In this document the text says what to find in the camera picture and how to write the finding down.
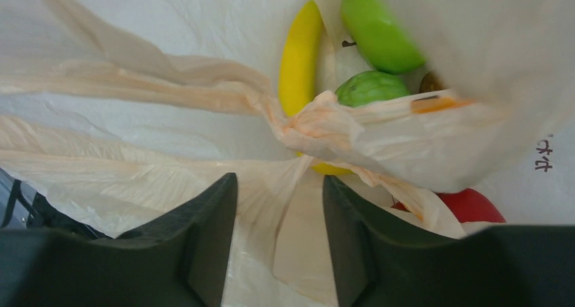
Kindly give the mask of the red fake apple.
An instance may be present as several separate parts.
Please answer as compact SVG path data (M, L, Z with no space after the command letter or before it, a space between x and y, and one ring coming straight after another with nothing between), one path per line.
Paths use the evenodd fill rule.
M395 202L389 211L404 219L417 218L425 226L507 222L485 195L472 188L455 193L426 190L413 201Z

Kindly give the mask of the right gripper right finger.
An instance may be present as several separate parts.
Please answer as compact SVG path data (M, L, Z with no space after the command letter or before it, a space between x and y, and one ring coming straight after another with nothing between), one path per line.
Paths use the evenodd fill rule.
M340 306L573 306L573 226L491 226L451 239L334 176L323 210Z

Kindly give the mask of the orange translucent plastic bag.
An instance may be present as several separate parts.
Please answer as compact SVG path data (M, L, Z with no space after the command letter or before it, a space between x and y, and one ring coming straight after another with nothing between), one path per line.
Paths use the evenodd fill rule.
M321 176L389 211L475 187L510 224L574 224L574 0L388 0L448 94L347 109L332 90L366 69L323 21L315 98L287 116L278 78L310 0L1 0L1 167L115 237L239 179L225 306L335 306Z

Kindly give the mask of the yellow fake banana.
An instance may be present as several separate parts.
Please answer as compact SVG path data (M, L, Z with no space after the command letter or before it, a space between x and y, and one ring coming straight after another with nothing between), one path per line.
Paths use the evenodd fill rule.
M323 21L313 0L302 6L285 40L278 78L278 98L291 117L315 98L315 71Z

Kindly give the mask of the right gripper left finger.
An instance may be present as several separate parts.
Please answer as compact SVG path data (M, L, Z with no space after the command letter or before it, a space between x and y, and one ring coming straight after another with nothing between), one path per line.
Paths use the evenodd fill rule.
M2 306L219 306L237 176L111 238L12 186L1 222Z

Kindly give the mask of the green fake apple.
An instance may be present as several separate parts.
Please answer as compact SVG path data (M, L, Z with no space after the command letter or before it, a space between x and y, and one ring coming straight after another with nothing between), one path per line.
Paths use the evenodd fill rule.
M340 17L358 52L375 69L400 75L425 63L382 0L342 0Z

